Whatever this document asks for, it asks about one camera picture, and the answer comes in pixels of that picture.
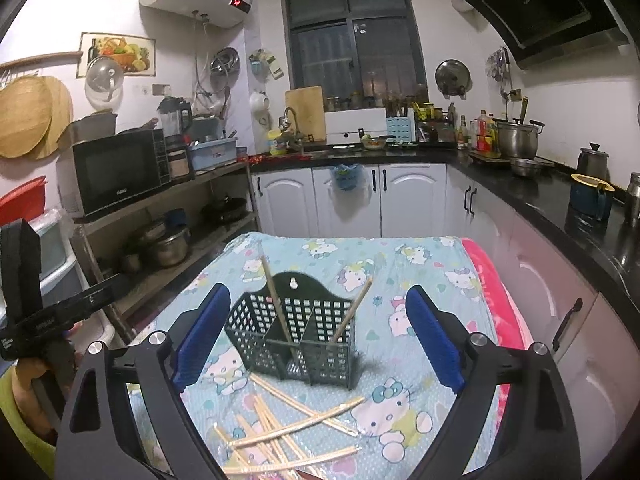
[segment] white cabinet door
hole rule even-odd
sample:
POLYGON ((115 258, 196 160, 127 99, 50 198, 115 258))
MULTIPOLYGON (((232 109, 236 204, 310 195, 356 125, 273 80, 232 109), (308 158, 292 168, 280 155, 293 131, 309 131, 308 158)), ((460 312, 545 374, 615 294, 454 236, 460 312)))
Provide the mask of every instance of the white cabinet door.
POLYGON ((564 315, 577 298, 592 305, 596 292, 564 256, 519 215, 514 216, 500 277, 535 341, 551 348, 564 315))
POLYGON ((467 207, 470 210, 470 222, 466 236, 482 247, 498 273, 502 273, 510 264, 507 253, 515 211, 492 192, 475 183, 467 207))
POLYGON ((334 186, 330 168, 314 168, 321 237, 380 236, 380 172, 377 166, 364 166, 363 172, 363 186, 341 191, 334 186))
POLYGON ((586 478, 625 429, 640 400, 640 354, 601 295, 558 363, 586 478))
POLYGON ((443 236, 446 176, 445 164, 380 165, 383 237, 443 236))
POLYGON ((252 175, 263 232, 293 238, 318 236, 311 169, 252 175))
POLYGON ((445 236, 466 236, 470 215, 466 211, 473 181, 461 171, 447 167, 446 206, 443 234, 445 236))

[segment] pot handle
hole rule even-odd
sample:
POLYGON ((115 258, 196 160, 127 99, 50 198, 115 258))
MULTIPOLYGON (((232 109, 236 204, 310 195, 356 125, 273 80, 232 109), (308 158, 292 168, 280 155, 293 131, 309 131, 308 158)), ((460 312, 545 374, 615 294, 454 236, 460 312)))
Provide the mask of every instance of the pot handle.
POLYGON ((539 126, 540 127, 540 131, 537 133, 537 135, 542 133, 542 129, 545 127, 545 123, 541 123, 540 121, 529 121, 530 124, 533 124, 534 126, 539 126))

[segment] metal shelf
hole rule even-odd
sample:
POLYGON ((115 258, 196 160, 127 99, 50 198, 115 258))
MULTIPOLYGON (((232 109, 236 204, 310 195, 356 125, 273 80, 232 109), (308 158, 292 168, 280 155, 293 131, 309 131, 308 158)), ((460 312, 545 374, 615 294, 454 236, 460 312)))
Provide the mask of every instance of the metal shelf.
POLYGON ((121 218, 124 218, 125 216, 128 216, 132 213, 135 213, 136 211, 140 211, 141 209, 144 209, 145 207, 148 207, 151 204, 155 204, 156 202, 165 200, 168 197, 173 196, 175 194, 185 192, 191 187, 199 186, 200 184, 208 182, 209 180, 213 180, 214 178, 217 178, 219 176, 233 173, 234 171, 238 171, 238 170, 244 170, 245 168, 246 168, 246 164, 244 162, 233 162, 232 164, 228 164, 227 166, 220 166, 219 168, 215 168, 213 170, 207 171, 206 173, 199 174, 193 180, 189 180, 187 182, 183 182, 181 184, 176 184, 175 186, 168 187, 167 189, 164 189, 156 193, 155 195, 148 196, 146 198, 143 198, 142 200, 138 200, 137 202, 134 202, 133 204, 124 206, 122 209, 118 209, 113 213, 109 213, 108 215, 98 218, 93 222, 82 224, 82 226, 84 227, 84 232, 87 235, 91 235, 96 231, 99 231, 103 227, 109 224, 113 224, 115 221, 118 221, 121 218))
POLYGON ((142 306, 146 301, 150 300, 182 272, 205 256, 216 244, 219 244, 236 234, 245 225, 255 219, 256 214, 250 212, 247 213, 244 218, 234 222, 233 224, 219 227, 215 231, 209 232, 200 238, 194 237, 196 239, 191 245, 191 253, 187 259, 175 267, 161 269, 146 276, 129 294, 114 304, 116 310, 121 316, 130 316, 133 311, 142 306))

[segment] blue gripper pad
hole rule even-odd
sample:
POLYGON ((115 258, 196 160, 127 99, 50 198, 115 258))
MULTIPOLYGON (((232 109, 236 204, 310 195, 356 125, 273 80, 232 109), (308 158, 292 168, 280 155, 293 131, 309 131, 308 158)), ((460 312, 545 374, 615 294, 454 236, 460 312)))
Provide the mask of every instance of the blue gripper pad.
POLYGON ((437 307, 420 285, 412 286, 407 292, 405 309, 440 384, 448 386, 455 394, 460 393, 465 386, 460 352, 438 322, 434 314, 437 307))
POLYGON ((217 283, 207 294, 196 310, 183 312, 175 320, 168 333, 183 337, 175 351, 174 376, 175 389, 182 393, 190 384, 195 383, 207 362, 213 345, 225 324, 231 308, 229 289, 217 283))

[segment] hello kitty tablecloth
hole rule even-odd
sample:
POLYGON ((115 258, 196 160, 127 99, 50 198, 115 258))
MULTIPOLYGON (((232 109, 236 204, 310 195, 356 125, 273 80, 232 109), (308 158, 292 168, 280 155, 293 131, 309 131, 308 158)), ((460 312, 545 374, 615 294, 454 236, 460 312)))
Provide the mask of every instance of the hello kitty tablecloth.
MULTIPOLYGON (((474 266, 479 261, 477 255, 472 259, 472 251, 453 237, 303 239, 248 233, 230 242, 137 340, 152 330, 167 330, 181 312, 199 306, 216 282, 228 287, 232 302, 245 291, 262 288, 260 245, 274 274, 305 272, 341 297, 354 298, 373 276, 372 287, 356 314, 360 378, 354 390, 262 377, 318 412, 356 396, 366 398, 338 417, 357 428, 358 438, 322 424, 293 434, 302 449, 313 455, 361 447, 354 456, 323 465, 327 478, 407 478, 438 433, 455 396, 438 382, 415 337, 404 310, 404 296, 412 285, 422 285, 439 309, 454 313, 470 332, 483 332, 498 343, 496 318, 492 319, 488 306, 488 301, 494 300, 483 291, 481 281, 485 280, 474 266)), ((262 431, 254 411, 255 394, 260 394, 282 424, 304 418, 248 380, 238 352, 222 332, 200 379, 185 390, 182 400, 213 456, 223 464, 228 452, 213 425, 216 422, 228 434, 242 437, 244 431, 235 417, 241 413, 256 431, 262 431)), ((504 403, 505 395, 503 392, 500 398, 497 389, 467 470, 485 464, 497 431, 498 404, 504 403)), ((148 456, 154 465, 166 468, 138 387, 130 388, 130 397, 148 456)), ((257 448, 248 452, 252 463, 266 462, 257 448)))

